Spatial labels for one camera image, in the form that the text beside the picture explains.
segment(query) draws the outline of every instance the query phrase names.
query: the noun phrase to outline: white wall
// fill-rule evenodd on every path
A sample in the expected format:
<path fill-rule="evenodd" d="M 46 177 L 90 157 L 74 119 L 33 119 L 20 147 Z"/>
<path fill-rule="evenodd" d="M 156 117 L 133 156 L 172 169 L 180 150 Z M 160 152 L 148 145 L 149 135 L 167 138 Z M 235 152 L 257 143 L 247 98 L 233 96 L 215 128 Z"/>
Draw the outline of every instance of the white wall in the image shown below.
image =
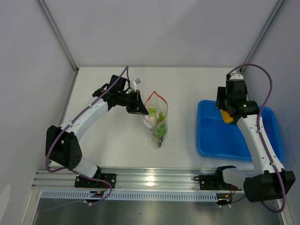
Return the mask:
<path fill-rule="evenodd" d="M 300 224 L 300 1 L 288 0 L 262 43 L 253 63 L 264 67 L 273 78 L 268 107 L 275 112 L 285 150 L 285 167 L 292 169 L 296 182 L 288 193 L 296 224 Z M 246 70 L 251 99 L 261 104 L 269 81 L 256 68 Z"/>
<path fill-rule="evenodd" d="M 11 185 L 2 224 L 18 225 L 74 74 L 34 0 L 2 1 L 0 31 L 0 190 Z"/>
<path fill-rule="evenodd" d="M 46 0 L 78 66 L 233 67 L 277 0 Z"/>

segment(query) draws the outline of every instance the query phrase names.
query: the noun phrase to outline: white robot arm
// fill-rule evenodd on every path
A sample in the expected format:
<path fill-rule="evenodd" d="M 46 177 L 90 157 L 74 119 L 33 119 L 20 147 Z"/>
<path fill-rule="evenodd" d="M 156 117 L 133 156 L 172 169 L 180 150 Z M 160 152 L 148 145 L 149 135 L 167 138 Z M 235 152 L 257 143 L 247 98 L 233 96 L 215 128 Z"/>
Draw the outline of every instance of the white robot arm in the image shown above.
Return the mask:
<path fill-rule="evenodd" d="M 84 107 L 84 109 L 88 109 L 83 110 L 76 117 L 75 121 L 70 120 L 59 127 L 51 126 L 48 128 L 46 156 L 52 147 L 49 155 L 50 160 L 86 177 L 100 177 L 101 168 L 82 156 L 79 140 L 99 117 L 116 105 L 125 106 L 130 114 L 148 114 L 141 100 L 139 90 L 135 90 L 138 82 L 140 82 L 139 79 L 135 79 L 129 83 L 129 80 L 126 78 L 118 78 L 118 76 L 113 75 L 109 84 L 105 84 L 93 93 L 92 98 Z M 128 83 L 129 87 L 124 90 L 126 83 Z M 63 130 L 65 131 L 53 147 L 53 142 Z"/>
<path fill-rule="evenodd" d="M 295 176 L 292 171 L 285 171 L 277 158 L 264 130 L 257 103 L 246 98 L 247 87 L 243 76 L 228 74 L 226 87 L 218 87 L 216 108 L 221 110 L 224 122 L 235 123 L 242 132 L 251 154 L 254 174 L 239 171 L 234 166 L 218 167 L 217 182 L 243 189 L 250 202 L 279 199 L 282 188 L 276 172 L 282 178 L 285 193 L 295 182 Z"/>

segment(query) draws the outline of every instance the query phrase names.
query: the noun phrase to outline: blue plastic bin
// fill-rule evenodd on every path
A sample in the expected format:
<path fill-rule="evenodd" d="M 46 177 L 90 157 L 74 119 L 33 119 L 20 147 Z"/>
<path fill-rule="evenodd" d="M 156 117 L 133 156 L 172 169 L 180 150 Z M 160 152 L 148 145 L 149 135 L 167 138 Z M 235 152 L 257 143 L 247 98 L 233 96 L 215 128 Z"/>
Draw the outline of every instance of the blue plastic bin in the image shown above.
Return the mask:
<path fill-rule="evenodd" d="M 284 155 L 274 112 L 265 107 L 262 120 L 273 150 L 283 162 Z M 223 122 L 215 101 L 203 100 L 198 104 L 197 147 L 202 156 L 252 161 L 239 128 L 235 124 Z"/>

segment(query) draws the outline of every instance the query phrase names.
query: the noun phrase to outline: white tabletop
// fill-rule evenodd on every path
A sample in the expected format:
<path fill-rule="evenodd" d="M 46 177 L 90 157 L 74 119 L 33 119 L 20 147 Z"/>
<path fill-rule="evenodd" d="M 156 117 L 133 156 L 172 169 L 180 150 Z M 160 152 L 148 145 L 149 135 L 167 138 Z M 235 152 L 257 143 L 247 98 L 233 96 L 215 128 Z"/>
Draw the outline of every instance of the white tabletop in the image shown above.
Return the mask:
<path fill-rule="evenodd" d="M 74 118 L 92 93 L 122 67 L 82 67 L 68 104 L 65 120 Z M 215 100 L 218 86 L 225 85 L 229 68 L 130 67 L 130 79 L 140 78 L 142 100 L 156 90 L 169 105 L 168 133 L 160 149 L 151 144 L 151 131 L 141 115 L 131 115 L 125 107 L 112 108 L 98 119 L 80 140 L 82 154 L 98 166 L 216 168 L 235 165 L 253 169 L 252 163 L 200 156 L 196 146 L 197 105 Z"/>

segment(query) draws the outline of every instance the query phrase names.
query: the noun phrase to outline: yellow object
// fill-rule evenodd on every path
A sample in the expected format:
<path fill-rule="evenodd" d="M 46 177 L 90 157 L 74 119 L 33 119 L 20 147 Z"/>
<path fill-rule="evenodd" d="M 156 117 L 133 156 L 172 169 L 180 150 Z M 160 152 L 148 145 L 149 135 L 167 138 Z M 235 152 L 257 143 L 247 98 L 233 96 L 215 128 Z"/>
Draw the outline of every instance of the yellow object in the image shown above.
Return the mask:
<path fill-rule="evenodd" d="M 233 118 L 229 115 L 228 112 L 223 111 L 221 109 L 221 115 L 222 115 L 224 123 L 231 123 L 231 122 L 233 122 Z"/>

